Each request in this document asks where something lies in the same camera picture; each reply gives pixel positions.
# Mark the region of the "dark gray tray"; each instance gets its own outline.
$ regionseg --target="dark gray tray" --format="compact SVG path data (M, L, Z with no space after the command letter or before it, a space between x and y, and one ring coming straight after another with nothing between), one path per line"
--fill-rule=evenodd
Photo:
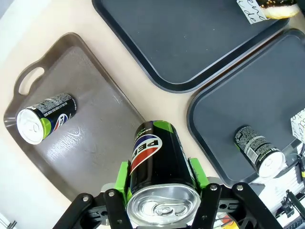
M19 93L37 67L44 74L27 95ZM134 133L144 121L81 37L67 33L18 77L14 97L4 114L11 136L67 198L79 193L96 196L115 182L122 161L131 158ZM18 112L45 98L67 92L77 101L76 115L38 145L20 136Z
M92 0L153 83L191 91L283 28L250 25L235 0Z
M251 125L281 150L295 140L290 118L305 108L304 42L302 32L289 30L191 102L189 131L226 185L257 178L233 143L240 126Z

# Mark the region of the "paper label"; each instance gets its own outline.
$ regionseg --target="paper label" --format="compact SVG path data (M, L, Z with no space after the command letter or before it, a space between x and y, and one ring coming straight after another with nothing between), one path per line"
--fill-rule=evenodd
M237 3L250 24L267 20L256 0L237 0Z
M305 144L305 109L291 119L292 135Z

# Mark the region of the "tray handle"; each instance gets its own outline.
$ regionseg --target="tray handle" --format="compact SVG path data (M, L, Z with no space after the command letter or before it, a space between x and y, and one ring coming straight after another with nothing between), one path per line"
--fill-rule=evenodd
M14 96L19 96L19 97L23 97L23 96L27 96L27 94L21 94L19 93L19 88L23 82L23 80L25 79L25 77L31 72L33 71L34 69L36 68L42 68L44 70L44 72L38 76L37 79L34 80L34 82L31 84L30 86L30 90L29 92L31 91L31 88L33 86L33 84L35 84L39 79L41 79L41 77L45 74L46 70L45 70L45 67L44 67L44 64L41 62L41 59L30 64L28 67L26 67L21 73L20 75L18 76L17 80L16 80L16 83L15 83L15 86L14 86Z

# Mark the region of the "soda can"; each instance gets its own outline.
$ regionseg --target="soda can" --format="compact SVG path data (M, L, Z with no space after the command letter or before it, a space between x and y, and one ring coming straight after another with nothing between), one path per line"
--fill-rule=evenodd
M186 224L200 205L196 181L175 128L150 121L138 128L131 161L127 204L130 220L138 226Z
M285 163L284 154L251 126L237 130L234 141L260 177L274 178L279 174Z
M76 113L76 101L62 93L34 104L17 115L17 128L22 138L37 145Z

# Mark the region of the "black tray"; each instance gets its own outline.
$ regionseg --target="black tray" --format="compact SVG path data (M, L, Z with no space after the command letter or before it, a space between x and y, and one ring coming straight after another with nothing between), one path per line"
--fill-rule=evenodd
M201 91L187 122L227 186L258 176L233 143L242 125L251 125L280 150L290 145L290 118L305 108L305 35L289 30Z
M151 81L191 91L232 65L287 20L250 25L235 0L92 0Z

